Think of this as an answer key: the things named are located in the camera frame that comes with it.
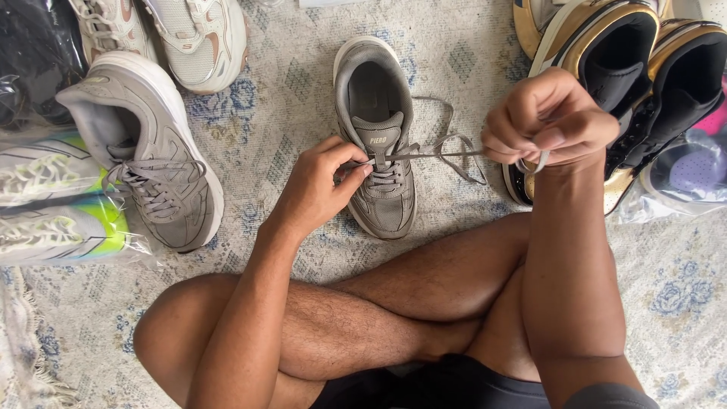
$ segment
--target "fingernail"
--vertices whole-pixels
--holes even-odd
[[[560,128],[552,127],[535,135],[535,141],[540,149],[554,149],[566,142],[566,136]]]

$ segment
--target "white paper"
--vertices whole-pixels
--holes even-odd
[[[341,4],[361,3],[365,0],[300,0],[300,7],[328,7],[339,6]]]

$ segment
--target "person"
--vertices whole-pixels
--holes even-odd
[[[195,277],[153,303],[139,361],[186,409],[658,408],[624,357],[603,219],[618,131],[568,72],[524,79],[482,141],[504,163],[551,150],[531,213],[315,286],[289,278],[298,247],[371,172],[334,184],[368,157],[330,137],[300,155],[242,275]],[[425,363],[403,377],[382,369],[413,361]]]

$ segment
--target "carpet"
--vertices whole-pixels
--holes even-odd
[[[198,147],[225,189],[217,236],[191,254],[162,250],[158,271],[141,264],[1,268],[8,277],[25,277],[45,316],[37,333],[48,373],[76,389],[85,408],[176,408],[134,356],[134,327],[168,286],[244,268],[297,155],[338,130],[332,65],[347,39],[367,34],[389,43],[413,95],[453,103],[451,130],[475,138],[486,112],[529,70],[505,0],[371,0],[324,9],[300,9],[293,1],[275,9],[242,4],[252,30],[247,68],[219,94],[183,93]],[[412,142],[442,135],[441,107],[414,107]],[[471,160],[460,163],[474,174]],[[292,276],[341,280],[525,210],[507,195],[497,164],[483,161],[488,187],[465,182],[437,159],[412,166],[419,217],[405,239],[373,239],[344,211],[304,241]],[[726,216],[623,226],[607,220],[627,314],[627,354],[665,409],[727,408]],[[54,408],[8,402],[2,407]]]

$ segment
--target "purple insole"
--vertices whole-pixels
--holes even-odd
[[[727,156],[703,149],[679,158],[669,183],[681,191],[704,194],[715,190],[727,175]]]

